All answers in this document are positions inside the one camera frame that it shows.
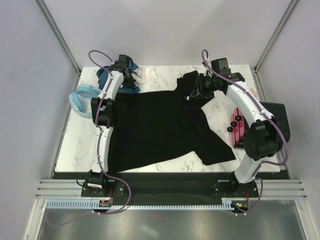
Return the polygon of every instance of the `gray wall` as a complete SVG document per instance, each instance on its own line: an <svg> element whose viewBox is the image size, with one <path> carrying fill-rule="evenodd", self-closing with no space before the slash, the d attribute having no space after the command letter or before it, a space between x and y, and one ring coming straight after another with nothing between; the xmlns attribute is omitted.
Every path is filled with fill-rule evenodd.
<svg viewBox="0 0 320 240"><path fill-rule="evenodd" d="M0 235L22 239L76 73L33 0L0 2Z"/></svg>
<svg viewBox="0 0 320 240"><path fill-rule="evenodd" d="M198 65L201 50L257 63L290 0L45 0L75 59L97 49L138 64ZM107 63L98 54L100 63Z"/></svg>
<svg viewBox="0 0 320 240"><path fill-rule="evenodd" d="M300 1L260 75L267 98L286 105L288 167L301 179L320 227L320 1Z"/></svg>

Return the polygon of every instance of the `black shirt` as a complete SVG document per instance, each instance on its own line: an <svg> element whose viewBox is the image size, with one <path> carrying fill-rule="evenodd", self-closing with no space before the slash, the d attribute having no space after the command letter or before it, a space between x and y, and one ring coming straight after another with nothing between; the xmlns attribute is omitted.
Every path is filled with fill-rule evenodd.
<svg viewBox="0 0 320 240"><path fill-rule="evenodd" d="M201 102L187 100L198 72L177 79L174 91L117 93L108 171L117 173L195 151L204 165L234 160L232 149L209 127Z"/></svg>

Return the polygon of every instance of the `white marble surface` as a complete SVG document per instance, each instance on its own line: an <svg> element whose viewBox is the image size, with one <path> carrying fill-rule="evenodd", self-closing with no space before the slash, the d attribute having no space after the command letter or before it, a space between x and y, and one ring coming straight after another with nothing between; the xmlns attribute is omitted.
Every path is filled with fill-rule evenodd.
<svg viewBox="0 0 320 240"><path fill-rule="evenodd" d="M249 88L256 89L249 65L231 65L232 72L239 72L243 75ZM98 67L84 67L79 84L90 84L98 86L96 72ZM177 87L177 78L183 74L197 70L204 72L202 65L180 65L180 66L141 66L142 79L138 83L141 93L163 90L174 90ZM90 102L82 99L90 108ZM231 134L227 132L230 125L230 116L235 104L222 92L215 92L215 97L202 107L208 124L220 138L231 146ZM92 119L85 119L71 110L64 134L63 143L60 149L56 172L87 172L95 157L96 129ZM203 165L202 161L195 154L190 152L176 159L151 164L148 166L127 170L126 172L232 172L238 168L245 155L243 149L231 147L236 160ZM279 172L278 166L264 164L260 172Z"/></svg>

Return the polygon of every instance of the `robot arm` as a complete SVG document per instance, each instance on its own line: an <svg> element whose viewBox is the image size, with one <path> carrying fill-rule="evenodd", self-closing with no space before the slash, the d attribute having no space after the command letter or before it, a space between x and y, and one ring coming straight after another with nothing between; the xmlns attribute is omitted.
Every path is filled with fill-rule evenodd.
<svg viewBox="0 0 320 240"><path fill-rule="evenodd" d="M117 115L114 109L114 100L121 85L125 88L134 87L135 79L129 72L129 63L132 59L127 55L119 55L116 63L112 64L106 84L101 93L91 99L91 110L93 122L96 122L100 127L96 128L96 141L94 149L99 149L100 161L105 172L108 172L108 151L110 139L113 132L114 125L117 123ZM102 100L101 108L98 109L99 103ZM104 175L98 162L97 155L93 157L93 162L90 170L90 182L87 186L91 188L105 189Z"/></svg>
<svg viewBox="0 0 320 240"><path fill-rule="evenodd" d="M213 60L211 66L221 76L232 82L236 82L237 85L245 89L245 92L218 76L201 73L197 77L197 93L192 95L192 97L212 98L215 95L214 91L222 91L235 103L243 114L247 123L244 140L246 154L240 166L235 170L234 175L238 183L249 183L255 179L262 161L274 156L283 147L279 134L261 113L265 113L279 127L286 142L288 142L290 139L290 129L286 109L283 104L279 103L264 102L261 104L261 102L257 101L258 106L254 104L251 98L255 97L245 83L245 79L239 72L231 73L226 58Z"/></svg>

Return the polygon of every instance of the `purple cable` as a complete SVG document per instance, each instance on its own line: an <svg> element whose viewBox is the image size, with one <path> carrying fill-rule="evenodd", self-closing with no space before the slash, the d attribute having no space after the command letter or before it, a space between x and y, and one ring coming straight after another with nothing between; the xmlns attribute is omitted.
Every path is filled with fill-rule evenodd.
<svg viewBox="0 0 320 240"><path fill-rule="evenodd" d="M50 227L53 227L53 228L61 228L61 227L65 226L65 225L67 225L67 224L69 224L69 223L71 223L71 222L73 222L73 221L75 221L75 220L78 220L79 218L82 218L82 217L85 216L85 215L92 214L93 212L92 212L92 211L86 211L86 212L84 212L84 213L82 213L82 214L80 214L80 215L78 215L78 216L70 219L69 221L66 221L66 222L64 222L64 223L61 223L61 224L59 224L59 225L55 225L55 224L52 224L51 222L49 222L48 213L49 213L48 211L45 213L45 221L46 221L46 223L47 223Z"/></svg>
<svg viewBox="0 0 320 240"><path fill-rule="evenodd" d="M251 212L257 206L258 202L260 201L260 199L262 197L262 192L264 190L264 182L262 181L262 178L256 178L255 180L260 180L260 182L261 182L260 194L258 196L258 199L256 200L255 204L250 209L248 209L248 211L237 213L237 215L246 215L247 213Z"/></svg>
<svg viewBox="0 0 320 240"><path fill-rule="evenodd" d="M105 54L104 52L99 51L99 50L91 50L91 51L89 52L89 54L88 54L88 55L89 55L89 59L91 60L91 62L93 62L93 63L94 63L95 65L97 65L98 67L100 67L100 68L102 68L102 69L110 72L109 70L107 70L107 69L104 68L103 66L100 66L98 63L96 63L96 62L92 59L91 53L99 53L99 54L102 54L102 55L106 56L111 62L113 62L112 59L111 59L107 54Z"/></svg>

